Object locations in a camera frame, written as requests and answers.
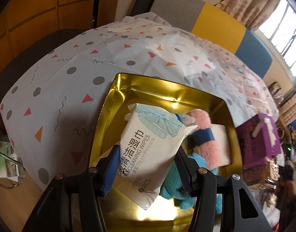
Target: blue plush toy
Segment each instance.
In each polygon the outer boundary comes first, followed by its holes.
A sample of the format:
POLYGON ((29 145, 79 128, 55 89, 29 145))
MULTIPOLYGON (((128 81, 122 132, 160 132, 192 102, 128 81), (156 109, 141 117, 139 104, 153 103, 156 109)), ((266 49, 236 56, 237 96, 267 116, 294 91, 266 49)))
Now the blue plush toy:
MULTIPOLYGON (((193 153, 188 157, 195 159, 200 167, 206 167, 205 159, 197 153, 193 153)), ((217 175, 218 169, 215 169, 212 172, 217 175)), ((190 197, 190 195, 184 191, 175 162, 172 162, 169 168, 169 172, 167 173, 166 178, 161 186, 160 195, 165 199, 174 198, 174 205, 180 207, 181 209, 188 209, 194 206, 195 197, 190 197)), ((217 195, 216 213, 222 213, 221 194, 217 195)))

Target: pink plush toy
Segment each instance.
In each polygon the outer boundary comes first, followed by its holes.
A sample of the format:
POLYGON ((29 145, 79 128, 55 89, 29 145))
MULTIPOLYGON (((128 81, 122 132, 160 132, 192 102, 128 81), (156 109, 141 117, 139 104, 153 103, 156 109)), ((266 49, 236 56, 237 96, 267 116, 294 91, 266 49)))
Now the pink plush toy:
POLYGON ((195 147, 193 152, 201 155, 206 160, 208 170, 213 170, 220 165, 221 157, 217 141, 211 131, 209 114, 201 109, 194 109, 187 113, 193 117, 198 127, 191 134, 195 147))

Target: gold tray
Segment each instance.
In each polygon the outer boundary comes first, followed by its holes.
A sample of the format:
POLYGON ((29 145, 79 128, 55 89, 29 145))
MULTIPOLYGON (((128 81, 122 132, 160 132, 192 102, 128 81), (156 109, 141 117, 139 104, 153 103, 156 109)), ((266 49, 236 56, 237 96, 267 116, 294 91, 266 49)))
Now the gold tray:
MULTIPOLYGON (((129 113, 127 106, 134 103, 155 105, 178 114, 185 114, 194 108, 207 111, 213 124, 226 127, 231 151, 231 165, 220 167, 219 175, 237 173, 243 176, 236 131, 222 99, 182 84, 128 73, 117 74, 109 89, 94 133, 90 166, 120 140, 126 125, 124 116, 129 113)), ((107 230, 115 232, 187 231, 193 216, 193 208, 181 210, 174 206, 173 200, 161 196, 148 210, 144 210, 115 187, 107 197, 100 198, 100 203, 107 230)))

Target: dark blue band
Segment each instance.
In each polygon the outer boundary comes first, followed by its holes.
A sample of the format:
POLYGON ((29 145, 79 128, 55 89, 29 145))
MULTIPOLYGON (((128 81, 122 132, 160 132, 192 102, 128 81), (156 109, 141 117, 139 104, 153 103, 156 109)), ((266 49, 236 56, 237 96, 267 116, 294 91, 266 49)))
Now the dark blue band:
POLYGON ((177 119, 182 123, 182 119, 181 119, 181 117, 179 116, 179 114, 175 113, 175 115, 176 115, 177 119))
POLYGON ((191 134, 196 146, 202 145, 207 141, 215 140, 210 128, 200 129, 191 134))

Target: cleaning wipes package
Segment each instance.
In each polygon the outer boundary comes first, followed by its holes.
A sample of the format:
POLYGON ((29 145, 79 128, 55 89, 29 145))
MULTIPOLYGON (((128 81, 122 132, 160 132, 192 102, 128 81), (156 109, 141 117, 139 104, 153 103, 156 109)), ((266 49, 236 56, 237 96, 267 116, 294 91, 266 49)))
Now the cleaning wipes package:
POLYGON ((128 123, 121 135, 121 163, 114 186, 137 205, 148 209, 158 196, 183 139, 197 125, 184 126, 175 114, 156 106, 132 104, 128 108, 130 114, 126 116, 128 123))

